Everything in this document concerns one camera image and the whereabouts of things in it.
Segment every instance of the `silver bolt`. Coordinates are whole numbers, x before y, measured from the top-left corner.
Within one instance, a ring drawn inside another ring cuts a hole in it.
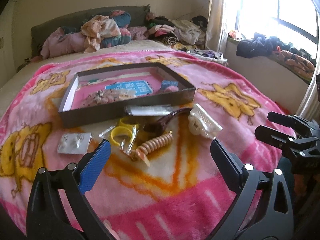
[[[74,170],[76,167],[77,167],[77,164],[75,164],[75,163],[70,163],[68,165],[68,169],[71,170],[71,171]]]
[[[45,168],[44,168],[44,167],[41,167],[41,168],[38,170],[38,172],[39,172],[40,174],[44,173],[44,172],[45,172]]]
[[[275,173],[278,174],[278,175],[281,175],[282,171],[281,171],[281,169],[275,169]]]
[[[247,163],[244,165],[244,168],[247,170],[247,171],[252,171],[253,170],[253,166],[250,164],[250,163]]]

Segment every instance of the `beige bed sheet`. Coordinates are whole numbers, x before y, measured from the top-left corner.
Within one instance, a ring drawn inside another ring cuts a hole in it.
[[[22,89],[22,87],[29,81],[33,74],[40,68],[42,65],[51,62],[65,62],[69,60],[91,57],[96,55],[103,55],[107,53],[114,52],[128,52],[128,51],[140,51],[140,50],[171,50],[168,49],[163,44],[160,44],[151,40],[144,41],[130,41],[126,45],[119,45],[111,48],[100,49],[97,52],[84,54],[74,53],[69,55],[64,55],[61,57],[49,58],[41,62],[30,63],[15,74],[1,89],[0,89],[0,116],[2,116],[7,110],[8,106]]]

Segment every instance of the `fleece blanket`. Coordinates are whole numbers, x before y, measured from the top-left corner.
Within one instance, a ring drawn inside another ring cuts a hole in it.
[[[63,169],[82,157],[58,154],[61,136],[92,132],[92,151],[101,141],[99,133],[110,125],[63,128],[58,107],[69,81],[79,71],[143,62],[160,62],[197,88],[193,103],[223,127],[219,139],[243,163],[262,171],[277,166],[280,151],[256,140],[254,130],[263,124],[291,135],[293,131],[270,123],[268,112],[281,110],[229,68],[178,51],[124,52],[47,64],[23,87],[0,121],[0,201],[24,233],[37,170]],[[211,141],[193,136],[183,115],[169,129],[174,141],[148,156],[150,168],[113,151],[94,188],[85,194],[99,218],[109,220],[122,240],[204,239],[235,197],[211,158]],[[79,228],[63,192],[61,199],[72,225]]]

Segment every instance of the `curtain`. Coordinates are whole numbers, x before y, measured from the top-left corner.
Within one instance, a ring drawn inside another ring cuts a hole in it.
[[[205,45],[208,49],[224,53],[228,38],[225,0],[211,0],[209,12]]]
[[[319,102],[318,102],[318,91],[316,85],[316,75],[320,74],[320,46],[318,47],[317,64],[315,73],[313,74],[310,85],[307,92],[297,110],[296,115],[305,118],[307,120],[315,119],[318,123],[319,119]]]

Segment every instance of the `headboard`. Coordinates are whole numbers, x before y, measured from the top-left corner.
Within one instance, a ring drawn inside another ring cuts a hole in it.
[[[84,10],[80,12],[70,13],[64,16],[57,17],[40,25],[31,28],[31,48],[32,57],[37,56],[38,47],[41,46],[45,40],[53,33],[57,28],[61,26],[75,27],[80,29],[82,24],[90,16],[97,14],[109,15],[113,10],[123,10],[131,15],[131,22],[129,27],[132,26],[144,26],[146,14],[150,12],[150,5],[146,6],[115,6],[115,7],[102,7],[90,10]]]

